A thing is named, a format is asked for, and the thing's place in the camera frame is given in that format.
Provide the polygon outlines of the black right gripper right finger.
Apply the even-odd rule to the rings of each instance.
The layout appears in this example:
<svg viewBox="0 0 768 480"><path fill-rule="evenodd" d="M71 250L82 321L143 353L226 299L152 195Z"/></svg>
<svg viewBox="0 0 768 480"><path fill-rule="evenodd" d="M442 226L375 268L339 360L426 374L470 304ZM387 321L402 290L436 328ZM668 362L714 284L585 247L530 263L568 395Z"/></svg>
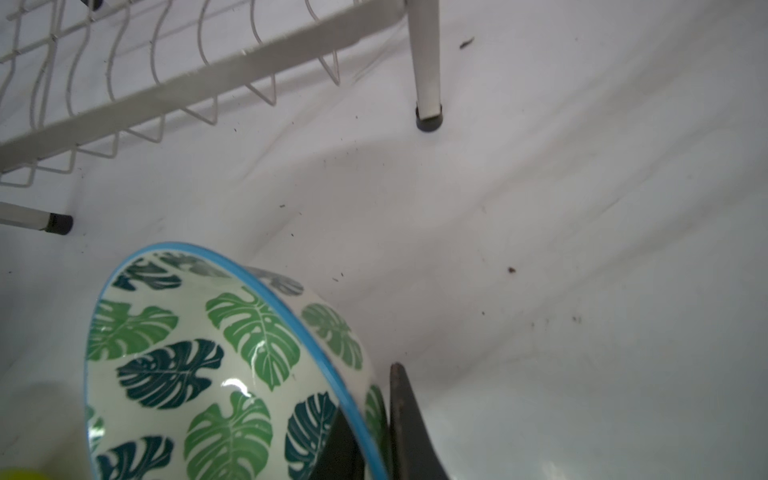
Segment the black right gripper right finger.
<svg viewBox="0 0 768 480"><path fill-rule="evenodd" d="M401 363L391 365L389 382L392 477L398 480L448 480Z"/></svg>

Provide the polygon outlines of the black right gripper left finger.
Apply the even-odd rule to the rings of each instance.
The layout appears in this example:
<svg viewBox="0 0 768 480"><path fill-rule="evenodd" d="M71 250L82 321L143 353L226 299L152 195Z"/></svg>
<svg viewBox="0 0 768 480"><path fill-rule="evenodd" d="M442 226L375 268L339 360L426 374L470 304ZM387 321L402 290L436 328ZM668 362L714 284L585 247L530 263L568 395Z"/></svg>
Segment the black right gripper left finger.
<svg viewBox="0 0 768 480"><path fill-rule="evenodd" d="M331 424L325 446L317 457L310 480L363 480L365 461L343 413Z"/></svg>

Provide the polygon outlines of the green leaf pattern bowl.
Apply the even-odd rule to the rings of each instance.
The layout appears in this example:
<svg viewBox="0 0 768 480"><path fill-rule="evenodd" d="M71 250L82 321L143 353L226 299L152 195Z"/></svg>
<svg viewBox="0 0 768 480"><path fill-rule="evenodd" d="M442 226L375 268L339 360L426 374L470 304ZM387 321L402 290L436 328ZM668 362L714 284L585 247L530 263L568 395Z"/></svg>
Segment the green leaf pattern bowl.
<svg viewBox="0 0 768 480"><path fill-rule="evenodd" d="M180 242L102 288L84 402L96 479L308 479L345 424L364 479L392 475L385 401L348 322L286 275Z"/></svg>

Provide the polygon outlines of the silver wire dish rack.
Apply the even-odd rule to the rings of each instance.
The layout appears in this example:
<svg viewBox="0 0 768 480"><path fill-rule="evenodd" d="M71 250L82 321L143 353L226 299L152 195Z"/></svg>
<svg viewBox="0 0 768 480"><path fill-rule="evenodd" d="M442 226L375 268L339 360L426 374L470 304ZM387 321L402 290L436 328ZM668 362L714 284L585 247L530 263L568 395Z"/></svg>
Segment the silver wire dish rack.
<svg viewBox="0 0 768 480"><path fill-rule="evenodd" d="M48 170L50 158L75 159L89 154L91 144L109 139L118 145L122 134L137 135L139 126L164 126L177 111L195 114L197 104L230 91L254 90L260 80L274 80L283 71L318 61L333 81L340 78L338 54L360 40L401 20L408 23L416 82L416 122L421 131L437 129L443 120L440 87L440 5L436 1L355 1L340 11L313 16L309 24L272 40L254 34L250 46L220 60L203 58L195 69L119 97L109 92L104 103L76 111L71 90L64 93L66 115L48 122L47 110L57 56L62 42L79 35L78 52L96 41L94 29L120 23L112 42L118 49L135 17L132 1L19 1L1 19L12 30L1 56L1 85L8 88L19 61L37 55L41 62L30 90L29 127L1 145L1 174L18 170L30 175Z"/></svg>

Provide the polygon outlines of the lime green plastic bowl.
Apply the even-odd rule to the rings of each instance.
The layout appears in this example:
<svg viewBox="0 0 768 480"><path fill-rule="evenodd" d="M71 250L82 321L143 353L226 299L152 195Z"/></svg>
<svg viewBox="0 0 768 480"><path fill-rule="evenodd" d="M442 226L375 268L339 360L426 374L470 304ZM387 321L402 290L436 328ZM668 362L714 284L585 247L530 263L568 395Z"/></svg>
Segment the lime green plastic bowl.
<svg viewBox="0 0 768 480"><path fill-rule="evenodd" d="M38 470L29 468L2 468L0 480L51 480L51 477Z"/></svg>

